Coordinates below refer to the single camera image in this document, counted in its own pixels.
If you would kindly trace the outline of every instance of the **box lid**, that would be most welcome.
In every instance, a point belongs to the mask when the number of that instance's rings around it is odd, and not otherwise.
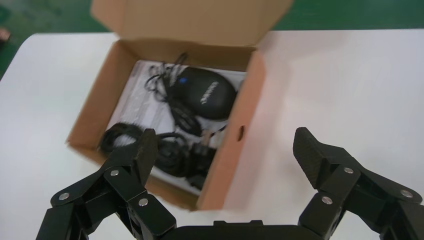
[[[292,0],[93,0],[91,14],[122,39],[254,46]]]

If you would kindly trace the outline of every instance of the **instruction manual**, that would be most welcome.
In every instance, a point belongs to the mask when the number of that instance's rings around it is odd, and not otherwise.
[[[192,143],[198,143],[201,141],[200,137],[188,134],[178,129],[178,127],[175,127],[168,104],[166,102],[158,101],[153,92],[145,89],[146,81],[151,77],[151,67],[154,66],[154,68],[159,68],[161,65],[161,62],[156,61],[137,61],[119,98],[115,111],[110,118],[107,129],[116,123],[135,124],[143,129],[154,129],[156,134],[170,132],[182,134],[188,140],[190,145]],[[237,91],[240,89],[246,75],[245,72],[241,71],[212,68],[204,69],[221,74],[230,81]],[[197,117],[197,119],[204,130],[209,130],[212,133],[215,133],[210,139],[209,146],[217,149],[224,137],[225,126],[228,124],[228,121],[213,121],[202,117]],[[129,137],[122,136],[116,140],[116,143],[119,146],[123,146],[131,143],[132,141],[134,140]],[[191,186],[184,177],[169,175],[156,167],[153,167],[150,174],[192,194],[200,195],[200,190]]]

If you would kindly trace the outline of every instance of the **black mouse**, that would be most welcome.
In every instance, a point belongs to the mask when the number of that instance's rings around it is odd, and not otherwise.
[[[222,75],[189,66],[178,75],[172,86],[172,96],[197,116],[225,120],[230,116],[237,92]]]

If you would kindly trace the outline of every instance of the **brown cardboard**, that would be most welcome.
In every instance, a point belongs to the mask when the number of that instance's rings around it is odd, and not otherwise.
[[[149,192],[185,209],[222,208],[265,80],[261,53],[252,45],[277,21],[290,1],[92,2],[92,14],[117,32],[121,40],[114,43],[106,57],[68,136],[69,146],[98,164],[105,161],[97,151],[99,141],[132,68],[140,59],[173,63],[185,52],[189,55],[187,65],[247,71],[200,197],[153,176],[146,184]],[[169,25],[160,22],[163,19],[170,20]]]
[[[91,14],[121,39],[254,46],[291,0],[93,0]]]

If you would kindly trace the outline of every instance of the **box hole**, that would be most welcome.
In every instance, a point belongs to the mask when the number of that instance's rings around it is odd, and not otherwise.
[[[237,142],[240,142],[243,139],[244,135],[245,135],[245,126],[243,125],[238,129]]]

